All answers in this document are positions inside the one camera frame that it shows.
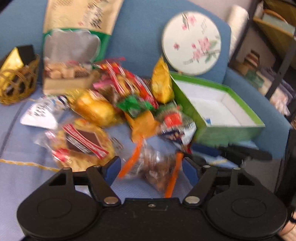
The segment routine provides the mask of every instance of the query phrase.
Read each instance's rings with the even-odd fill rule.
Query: metal screw
[[[116,203],[118,203],[118,198],[117,197],[106,197],[105,199],[104,199],[104,202],[106,203],[106,204],[116,204]]]
[[[196,196],[189,196],[189,197],[185,198],[185,202],[187,202],[189,204],[197,204],[200,202],[200,199]]]

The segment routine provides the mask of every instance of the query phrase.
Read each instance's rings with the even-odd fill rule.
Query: snack
[[[146,110],[153,110],[153,106],[142,98],[130,95],[117,104],[117,107],[129,114],[133,119]]]
[[[143,177],[165,197],[171,197],[183,154],[164,155],[140,139],[131,158],[123,165],[119,178]]]
[[[53,130],[58,127],[58,121],[67,108],[69,105],[65,96],[43,96],[29,107],[20,123]]]
[[[158,103],[140,77],[122,68],[116,62],[109,63],[106,61],[106,63],[97,66],[109,74],[115,89],[121,96],[138,95],[148,101],[155,109],[158,108]]]
[[[102,60],[123,0],[48,0],[43,25],[44,56]]]
[[[66,93],[66,96],[76,113],[100,127],[122,121],[114,107],[98,91],[73,90]]]
[[[94,88],[103,95],[114,107],[121,99],[121,96],[115,89],[112,80],[106,73],[101,74],[99,82],[93,84]]]
[[[153,96],[160,103],[166,104],[174,99],[172,79],[162,56],[154,67],[151,88]]]
[[[146,110],[135,119],[127,113],[124,115],[132,129],[131,140],[134,143],[137,143],[141,138],[147,139],[157,134],[157,127],[160,123],[154,119],[151,111]]]
[[[74,79],[88,77],[91,72],[91,65],[81,65],[76,61],[45,63],[44,70],[46,75],[52,79]]]
[[[60,168],[85,171],[93,165],[104,166],[115,151],[108,134],[83,118],[61,125],[57,131],[46,131],[45,145],[50,148]]]
[[[183,149],[183,146],[191,142],[196,125],[179,109],[180,107],[173,102],[158,110],[156,120],[161,122],[161,125],[157,129],[157,133],[162,138],[173,141],[178,148]]]

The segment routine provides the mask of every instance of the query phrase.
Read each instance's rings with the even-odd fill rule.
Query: bag of nuts
[[[183,155],[164,155],[141,139],[119,177],[142,177],[165,197],[171,197],[181,167]]]

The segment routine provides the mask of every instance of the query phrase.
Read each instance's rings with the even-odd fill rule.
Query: gift box
[[[171,72],[175,101],[193,119],[193,141],[209,146],[251,140],[265,127],[228,86]]]

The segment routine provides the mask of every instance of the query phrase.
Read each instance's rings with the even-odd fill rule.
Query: snack bag with window
[[[74,172],[93,165],[104,166],[115,156],[108,134],[83,118],[62,124],[55,131],[46,131],[36,143],[51,150],[60,168],[71,167]]]
[[[122,122],[114,107],[98,92],[76,89],[66,96],[70,107],[86,120],[100,127],[108,127]]]

